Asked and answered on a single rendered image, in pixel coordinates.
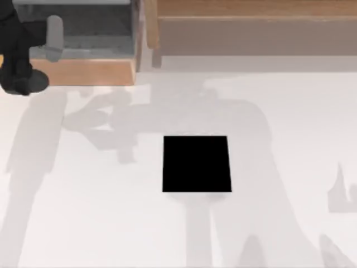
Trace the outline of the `pulled-out drawer grey inside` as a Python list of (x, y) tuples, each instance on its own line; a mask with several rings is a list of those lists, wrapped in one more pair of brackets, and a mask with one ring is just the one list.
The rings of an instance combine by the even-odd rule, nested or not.
[[(64, 51), (60, 60), (135, 59), (137, 67), (140, 0), (13, 0), (13, 3), (24, 21), (50, 15), (62, 18)], [(46, 60), (40, 48), (32, 48), (30, 57)]]

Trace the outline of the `pale wooden drawer front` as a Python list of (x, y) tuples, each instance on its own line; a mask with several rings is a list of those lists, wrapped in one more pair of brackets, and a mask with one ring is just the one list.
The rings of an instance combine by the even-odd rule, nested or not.
[(32, 59), (31, 64), (46, 73), (53, 86), (129, 86), (136, 80), (135, 59)]

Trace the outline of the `flat black square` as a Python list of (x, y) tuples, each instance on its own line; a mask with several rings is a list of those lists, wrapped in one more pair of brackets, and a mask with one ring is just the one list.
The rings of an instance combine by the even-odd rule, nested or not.
[(230, 193), (231, 173), (226, 136), (165, 136), (164, 193)]

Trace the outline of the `wooden open shelf cupboard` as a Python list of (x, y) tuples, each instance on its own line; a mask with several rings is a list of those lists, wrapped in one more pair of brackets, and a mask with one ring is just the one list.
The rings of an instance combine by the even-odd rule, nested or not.
[(142, 8), (157, 69), (286, 69), (357, 56), (357, 0), (142, 0)]

